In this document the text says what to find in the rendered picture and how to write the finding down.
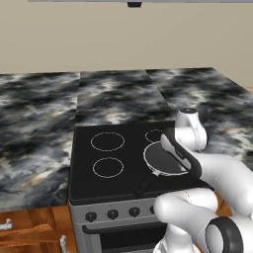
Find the dark frying pan, silver rim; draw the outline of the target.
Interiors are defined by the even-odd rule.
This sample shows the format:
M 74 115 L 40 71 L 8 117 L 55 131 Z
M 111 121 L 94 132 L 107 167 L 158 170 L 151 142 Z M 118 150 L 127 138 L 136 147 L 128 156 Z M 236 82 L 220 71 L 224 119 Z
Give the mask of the dark frying pan, silver rim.
M 179 164 L 172 154 L 165 151 L 159 141 L 147 145 L 143 151 L 143 160 L 151 170 L 151 174 L 135 189 L 137 197 L 156 181 L 158 177 L 174 177 L 186 175 L 188 171 Z

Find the black hob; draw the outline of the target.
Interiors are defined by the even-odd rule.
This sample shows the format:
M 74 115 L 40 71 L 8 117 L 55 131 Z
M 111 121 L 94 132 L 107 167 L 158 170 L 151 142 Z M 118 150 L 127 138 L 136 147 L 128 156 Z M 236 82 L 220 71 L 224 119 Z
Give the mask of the black hob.
M 143 158 L 144 148 L 157 141 L 171 122 L 74 129 L 69 201 L 74 206 L 127 201 L 151 170 Z

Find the black glass oven door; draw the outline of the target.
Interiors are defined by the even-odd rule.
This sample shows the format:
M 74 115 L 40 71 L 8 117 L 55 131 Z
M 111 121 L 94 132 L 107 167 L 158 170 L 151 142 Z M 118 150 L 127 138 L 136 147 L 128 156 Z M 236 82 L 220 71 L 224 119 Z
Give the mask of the black glass oven door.
M 162 239 L 165 225 L 92 235 L 93 253 L 151 252 Z

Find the grey oven stove body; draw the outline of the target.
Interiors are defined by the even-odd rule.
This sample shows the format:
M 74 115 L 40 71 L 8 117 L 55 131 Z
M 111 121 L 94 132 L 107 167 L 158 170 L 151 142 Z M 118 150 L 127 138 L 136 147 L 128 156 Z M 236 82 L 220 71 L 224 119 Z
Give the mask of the grey oven stove body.
M 149 208 L 153 206 L 153 203 L 154 199 L 150 198 L 83 206 L 71 205 L 71 216 L 78 253 L 93 253 L 92 235 L 94 234 L 84 233 L 82 231 L 82 225 L 86 225 L 88 228 L 94 229 L 156 222 L 159 220 L 155 214 L 152 214 L 149 210 Z M 140 209 L 140 214 L 136 217 L 130 216 L 128 214 L 128 210 L 134 207 Z M 109 219 L 107 217 L 107 212 L 109 210 L 117 210 L 119 212 L 119 216 L 116 219 Z M 93 222 L 89 222 L 85 218 L 85 214 L 89 211 L 93 211 L 97 214 L 97 218 Z M 152 253 L 152 251 L 135 251 L 130 253 Z

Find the wooden cupboard front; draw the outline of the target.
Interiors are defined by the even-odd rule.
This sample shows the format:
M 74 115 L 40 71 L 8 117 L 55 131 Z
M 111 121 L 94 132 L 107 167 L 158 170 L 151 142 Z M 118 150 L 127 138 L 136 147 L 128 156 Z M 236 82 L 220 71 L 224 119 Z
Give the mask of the wooden cupboard front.
M 215 192 L 218 200 L 218 208 L 216 214 L 218 216 L 232 216 L 232 211 L 228 203 L 221 197 L 219 192 Z

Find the wooden drawer front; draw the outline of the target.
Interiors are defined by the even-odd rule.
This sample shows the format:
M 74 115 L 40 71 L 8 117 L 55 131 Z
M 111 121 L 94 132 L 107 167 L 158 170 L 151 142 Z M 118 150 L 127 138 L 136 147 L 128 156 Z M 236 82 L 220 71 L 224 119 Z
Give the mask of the wooden drawer front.
M 0 224 L 8 220 L 12 227 L 10 230 L 29 231 L 35 229 L 55 229 L 56 223 L 52 208 L 42 208 L 23 211 L 0 212 Z

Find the wooden cupboard door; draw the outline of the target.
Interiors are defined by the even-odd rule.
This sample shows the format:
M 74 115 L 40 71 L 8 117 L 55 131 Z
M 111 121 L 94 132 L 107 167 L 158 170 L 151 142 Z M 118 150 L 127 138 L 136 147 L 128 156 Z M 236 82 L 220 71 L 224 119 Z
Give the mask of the wooden cupboard door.
M 33 233 L 0 233 L 0 253 L 62 253 L 60 238 L 66 236 L 69 253 L 78 253 L 73 229 Z

